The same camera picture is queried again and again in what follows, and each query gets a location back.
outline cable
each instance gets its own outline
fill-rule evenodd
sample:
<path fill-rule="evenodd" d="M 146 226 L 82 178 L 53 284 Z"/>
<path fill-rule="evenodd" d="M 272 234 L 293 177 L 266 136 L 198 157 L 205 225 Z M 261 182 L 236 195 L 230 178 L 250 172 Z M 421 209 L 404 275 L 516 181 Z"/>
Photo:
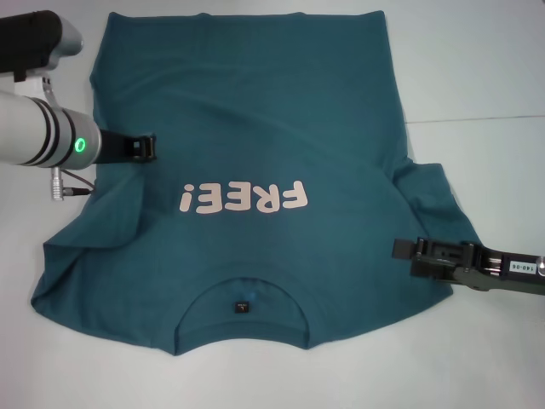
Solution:
<path fill-rule="evenodd" d="M 77 179 L 79 180 L 81 183 L 85 183 L 87 186 L 91 187 L 93 190 L 95 190 L 95 185 L 93 183 L 91 183 L 90 181 L 86 180 L 86 179 L 83 179 L 81 176 L 78 176 L 74 173 L 71 173 L 70 171 L 68 170 L 64 170 L 64 169 L 61 169 L 60 170 L 62 173 L 66 174 L 66 175 L 69 175 L 70 177 L 73 177 L 74 179 Z"/>
<path fill-rule="evenodd" d="M 83 187 L 65 187 L 62 189 L 64 196 L 87 196 L 93 191 Z"/>

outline green light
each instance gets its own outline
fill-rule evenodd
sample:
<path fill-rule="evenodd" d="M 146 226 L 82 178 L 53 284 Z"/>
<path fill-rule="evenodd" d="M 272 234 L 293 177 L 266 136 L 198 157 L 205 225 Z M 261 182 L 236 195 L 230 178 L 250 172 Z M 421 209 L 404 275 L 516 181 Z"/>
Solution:
<path fill-rule="evenodd" d="M 74 147 L 77 153 L 83 152 L 85 150 L 85 140 L 83 138 L 79 138 L 74 144 Z"/>

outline white lettering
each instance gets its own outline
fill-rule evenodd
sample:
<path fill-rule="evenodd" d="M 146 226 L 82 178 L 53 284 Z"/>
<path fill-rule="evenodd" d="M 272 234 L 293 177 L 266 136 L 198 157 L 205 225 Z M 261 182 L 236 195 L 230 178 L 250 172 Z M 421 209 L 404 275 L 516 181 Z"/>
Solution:
<path fill-rule="evenodd" d="M 193 185 L 185 185 L 184 189 L 187 190 L 187 192 L 184 192 L 184 194 L 181 195 L 181 202 L 180 202 L 180 210 L 181 211 L 188 211 L 191 206 L 191 199 L 192 195 L 189 192 L 192 192 L 195 187 Z"/>
<path fill-rule="evenodd" d="M 252 205 L 252 185 L 249 181 L 230 181 L 229 187 L 238 189 L 238 192 L 229 192 L 227 197 L 231 200 L 239 200 L 240 203 L 225 203 L 227 210 L 250 210 Z"/>
<path fill-rule="evenodd" d="M 286 190 L 282 193 L 282 196 L 287 199 L 295 198 L 295 200 L 287 200 L 282 203 L 285 209 L 294 209 L 308 205 L 307 194 L 305 193 L 302 181 L 294 181 L 293 190 Z"/>
<path fill-rule="evenodd" d="M 261 213 L 273 213 L 280 210 L 280 193 L 278 192 L 278 186 L 269 186 L 270 193 L 262 187 L 254 186 L 254 192 L 261 196 L 255 205 L 258 211 Z"/>
<path fill-rule="evenodd" d="M 199 186 L 201 190 L 209 190 L 208 194 L 199 194 L 198 201 L 201 203 L 211 202 L 207 206 L 199 206 L 196 212 L 200 215 L 209 215 L 217 213 L 222 209 L 221 206 L 221 185 L 219 183 L 203 183 Z"/>

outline teal t-shirt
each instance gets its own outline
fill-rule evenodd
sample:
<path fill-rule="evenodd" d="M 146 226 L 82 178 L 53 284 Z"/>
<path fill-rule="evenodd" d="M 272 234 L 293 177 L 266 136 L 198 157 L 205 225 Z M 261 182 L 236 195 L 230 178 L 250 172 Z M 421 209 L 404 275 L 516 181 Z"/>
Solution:
<path fill-rule="evenodd" d="M 40 314 L 171 354 L 307 349 L 451 294 L 391 258 L 396 238 L 478 238 L 441 166 L 407 158 L 382 12 L 110 14 L 91 83 L 100 127 L 154 133 L 158 160 L 97 167 L 44 245 Z"/>

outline white surface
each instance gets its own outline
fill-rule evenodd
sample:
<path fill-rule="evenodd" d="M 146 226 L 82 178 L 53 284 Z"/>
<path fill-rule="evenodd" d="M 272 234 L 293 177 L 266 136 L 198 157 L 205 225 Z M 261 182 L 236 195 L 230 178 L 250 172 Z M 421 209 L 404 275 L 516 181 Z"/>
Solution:
<path fill-rule="evenodd" d="M 88 76 L 111 10 L 153 14 L 360 14 L 384 9 L 409 122 L 545 113 L 541 0 L 18 0 L 83 34 L 52 73 L 62 105 L 90 112 Z M 545 253 L 545 118 L 409 124 L 419 162 L 440 162 L 481 239 Z M 92 176 L 89 169 L 82 174 Z M 49 173 L 0 165 L 0 407 L 545 407 L 545 297 L 456 288 L 397 325 L 302 351 L 233 340 L 173 358 L 87 337 L 32 312 L 40 244 L 82 200 L 49 202 Z"/>

